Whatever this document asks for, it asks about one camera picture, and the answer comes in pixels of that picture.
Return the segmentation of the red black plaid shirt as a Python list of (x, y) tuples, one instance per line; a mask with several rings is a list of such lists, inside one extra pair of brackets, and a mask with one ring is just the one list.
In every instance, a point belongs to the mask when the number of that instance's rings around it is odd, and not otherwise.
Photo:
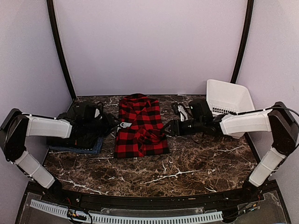
[(134, 158), (170, 152), (160, 115), (159, 101), (143, 94), (119, 101), (114, 158)]

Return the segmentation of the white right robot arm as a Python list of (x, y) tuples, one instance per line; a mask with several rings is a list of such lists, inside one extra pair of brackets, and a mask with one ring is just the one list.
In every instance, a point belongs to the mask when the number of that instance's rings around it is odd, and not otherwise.
[(261, 146), (264, 154), (249, 175), (246, 185), (239, 191), (238, 198), (249, 202), (256, 196), (256, 188), (276, 172), (279, 166), (299, 147), (299, 124), (294, 117), (298, 112), (283, 102), (276, 102), (265, 109), (247, 112), (223, 112), (212, 114), (206, 100), (189, 103), (192, 114), (183, 121), (173, 119), (162, 128), (169, 136), (185, 136), (202, 133), (210, 136), (235, 137), (247, 133), (254, 146)]

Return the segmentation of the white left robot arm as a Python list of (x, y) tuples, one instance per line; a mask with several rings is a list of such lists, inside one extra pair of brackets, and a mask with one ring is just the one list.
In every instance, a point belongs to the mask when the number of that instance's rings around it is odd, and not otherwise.
[(0, 148), (6, 161), (16, 165), (37, 182), (55, 203), (63, 203), (66, 193), (59, 180), (35, 158), (29, 146), (47, 145), (61, 149), (93, 150), (100, 139), (109, 135), (120, 121), (110, 113), (93, 108), (78, 115), (44, 117), (13, 108), (0, 126)]

